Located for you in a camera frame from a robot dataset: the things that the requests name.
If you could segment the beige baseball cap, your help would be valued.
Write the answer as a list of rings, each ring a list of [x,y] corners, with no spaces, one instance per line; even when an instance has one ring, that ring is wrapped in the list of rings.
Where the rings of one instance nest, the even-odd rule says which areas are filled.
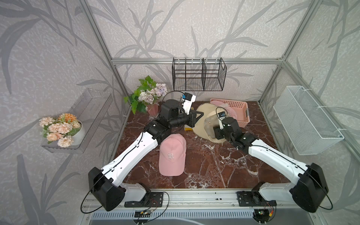
[[[223,108],[218,108],[216,105],[204,103],[197,108],[197,111],[203,112],[203,116],[193,127],[194,133],[197,136],[207,139],[213,143],[224,143],[226,139],[224,137],[217,139],[214,128],[219,127],[219,121],[216,112],[222,113],[225,112],[225,110]]]

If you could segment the pink baseball cap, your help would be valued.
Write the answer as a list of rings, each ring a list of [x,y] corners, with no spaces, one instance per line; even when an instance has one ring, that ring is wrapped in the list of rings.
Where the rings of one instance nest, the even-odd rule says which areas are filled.
[[[159,148],[159,172],[163,176],[180,176],[184,173],[187,142],[181,134],[171,134]]]

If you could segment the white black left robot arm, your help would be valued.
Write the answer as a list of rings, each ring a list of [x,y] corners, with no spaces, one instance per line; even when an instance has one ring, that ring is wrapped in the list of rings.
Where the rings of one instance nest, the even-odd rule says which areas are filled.
[[[183,94],[180,101],[169,99],[161,105],[159,116],[147,124],[139,137],[116,159],[101,169],[94,167],[88,173],[89,193],[106,211],[112,211],[122,201],[141,201],[144,195],[134,196],[133,189],[147,193],[142,185],[126,187],[125,177],[150,151],[160,145],[172,133],[172,128],[187,125],[194,127],[203,112],[193,110],[196,97]]]

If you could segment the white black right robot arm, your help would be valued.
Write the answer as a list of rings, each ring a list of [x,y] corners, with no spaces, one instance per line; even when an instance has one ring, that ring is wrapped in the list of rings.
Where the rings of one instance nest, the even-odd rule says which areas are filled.
[[[237,150],[263,161],[289,180],[288,183],[278,184],[260,182],[251,191],[240,192],[240,205],[265,206],[283,201],[315,213],[327,198],[329,189],[319,165],[297,161],[270,147],[257,136],[242,132],[232,117],[219,119],[213,129],[217,139],[226,139]]]

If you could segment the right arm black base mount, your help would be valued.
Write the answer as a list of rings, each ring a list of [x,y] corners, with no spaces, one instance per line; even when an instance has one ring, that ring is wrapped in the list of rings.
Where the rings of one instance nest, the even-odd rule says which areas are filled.
[[[251,191],[236,192],[238,204],[240,207],[275,207],[277,202],[275,200],[267,201],[260,196],[259,193]]]

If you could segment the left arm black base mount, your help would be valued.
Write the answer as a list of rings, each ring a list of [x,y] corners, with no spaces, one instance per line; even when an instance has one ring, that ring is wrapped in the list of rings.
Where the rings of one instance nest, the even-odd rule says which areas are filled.
[[[125,202],[125,208],[157,208],[162,207],[164,200],[164,192],[149,192],[146,193],[143,199],[139,202],[130,201]]]

